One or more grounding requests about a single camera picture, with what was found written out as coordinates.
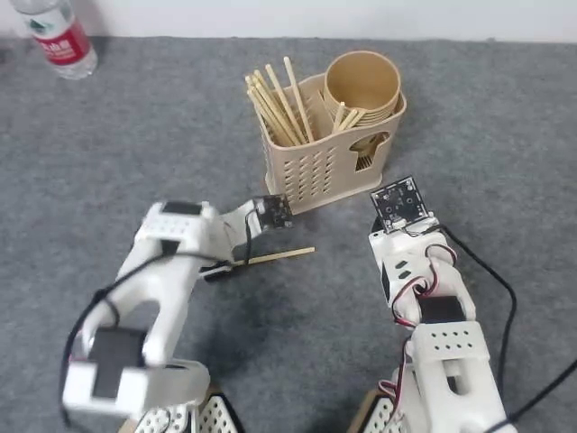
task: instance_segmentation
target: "chopstick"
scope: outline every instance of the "chopstick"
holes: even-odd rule
[[[303,135],[303,132],[300,130],[300,126],[298,126],[297,118],[292,112],[292,107],[290,106],[289,101],[287,100],[287,96],[285,95],[285,92],[282,89],[279,80],[277,79],[277,74],[274,73],[274,70],[270,64],[267,64],[264,68],[269,75],[270,81],[272,81],[272,86],[274,86],[274,89],[277,91],[277,95],[279,95],[280,103],[285,108],[285,113],[287,113],[288,119],[290,120],[294,131],[298,135],[300,144],[306,143],[307,139],[305,138],[305,135]]]
[[[251,99],[256,110],[262,115],[264,121],[269,125],[270,129],[277,137],[277,140],[279,140],[279,144],[284,147],[292,146],[292,141],[290,141],[289,136],[284,132],[274,114],[270,111],[270,108],[266,105],[254,86],[250,86],[246,94]]]
[[[353,108],[351,113],[349,113],[349,115],[346,116],[346,118],[340,124],[337,131],[345,131],[347,129],[351,129],[362,119],[366,112],[366,110],[357,110],[356,108]]]
[[[341,104],[339,104],[339,107],[336,109],[336,115],[334,116],[333,133],[336,133],[339,130],[339,125],[343,121],[343,113],[344,113],[344,102],[341,102]]]
[[[274,99],[273,99],[274,97],[270,96],[267,93],[267,91],[262,86],[260,81],[256,81],[254,84],[255,84],[256,90],[261,94],[265,103],[269,106],[270,111],[276,117],[277,121],[280,124],[280,127],[287,134],[288,138],[293,143],[293,145],[298,146],[300,144],[300,141],[295,136],[295,133],[293,133],[292,128],[287,123],[287,120],[286,120],[285,116],[282,114],[282,112],[280,111],[279,107],[275,104]]]
[[[353,108],[348,116],[345,117],[343,122],[339,124],[337,131],[344,131],[349,128],[349,123],[359,114],[356,108]]]
[[[300,248],[298,250],[286,251],[284,253],[261,255],[259,257],[253,257],[249,260],[249,264],[270,262],[272,260],[284,259],[287,257],[296,257],[298,255],[309,254],[315,252],[314,246],[309,246],[308,248]],[[244,260],[239,260],[238,262],[233,262],[233,266],[240,266],[244,264]]]
[[[261,83],[261,86],[264,88],[264,90],[267,92],[267,95],[269,95],[269,97],[272,98],[272,100],[274,101],[274,104],[277,105],[277,100],[274,98],[274,95],[272,93],[272,90],[270,90],[269,85],[267,84],[266,79],[264,79],[264,77],[262,76],[261,72],[258,69],[254,70],[254,73],[252,74],[252,82],[256,85],[256,83]]]
[[[292,91],[295,94],[295,99],[297,100],[297,107],[298,112],[300,113],[300,118],[303,121],[305,131],[307,132],[308,142],[312,143],[315,140],[315,137],[313,136],[313,132],[310,129],[310,124],[308,124],[307,113],[305,112],[303,100],[300,97],[300,91],[298,90],[297,79],[295,78],[295,71],[292,69],[292,63],[290,63],[290,59],[288,57],[285,57],[283,60],[285,62],[285,68],[287,69],[288,79],[290,80],[290,86],[292,87]]]

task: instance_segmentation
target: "perforated plastic bracket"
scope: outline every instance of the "perforated plastic bracket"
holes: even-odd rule
[[[362,433],[381,433],[387,426],[392,412],[393,403],[390,399],[379,398]]]
[[[183,433],[188,425],[186,404],[149,410],[136,426],[134,433]]]
[[[411,355],[417,364],[449,359],[489,359],[489,350],[479,322],[423,324],[417,326]]]
[[[213,395],[200,413],[200,433],[238,433],[223,398]]]
[[[142,223],[139,237],[152,237],[155,239],[179,240],[191,236],[199,223],[198,217],[185,215],[158,215],[147,216]]]

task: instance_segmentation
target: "red wire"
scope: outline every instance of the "red wire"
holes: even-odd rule
[[[450,246],[447,245],[443,245],[443,244],[430,244],[425,248],[425,257],[427,259],[429,259],[429,249],[431,249],[432,247],[437,247],[437,248],[441,248],[445,251],[447,251],[450,255],[451,258],[453,259],[453,266],[455,266],[457,264],[457,253],[454,251],[453,248],[451,248]]]
[[[410,320],[407,320],[405,318],[402,318],[398,315],[397,311],[395,310],[395,304],[397,303],[397,301],[407,292],[408,289],[413,289],[413,287],[416,285],[417,281],[420,280],[425,280],[425,277],[415,277],[412,278],[407,284],[405,284],[401,290],[398,291],[397,296],[395,296],[395,298],[393,299],[392,303],[390,304],[390,309],[393,313],[393,317],[395,319],[396,323],[399,323],[400,325],[404,326],[404,327],[415,327],[416,325],[411,322]]]
[[[405,342],[403,343],[403,353],[401,356],[400,366],[398,368],[397,374],[397,387],[395,389],[395,401],[393,402],[393,413],[391,414],[390,418],[393,418],[393,415],[398,409],[398,404],[400,403],[400,393],[403,387],[403,375],[405,374],[405,366],[407,365],[407,343],[410,337],[408,337]]]

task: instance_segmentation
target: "water bottle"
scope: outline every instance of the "water bottle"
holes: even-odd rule
[[[61,77],[80,79],[92,74],[98,57],[69,0],[10,1]]]

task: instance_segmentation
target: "paper cup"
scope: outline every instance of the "paper cup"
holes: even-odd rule
[[[395,109],[400,74],[395,64],[377,52],[351,51],[333,61],[325,73],[325,103],[333,115],[341,101],[345,115],[366,110],[358,125],[376,124]]]

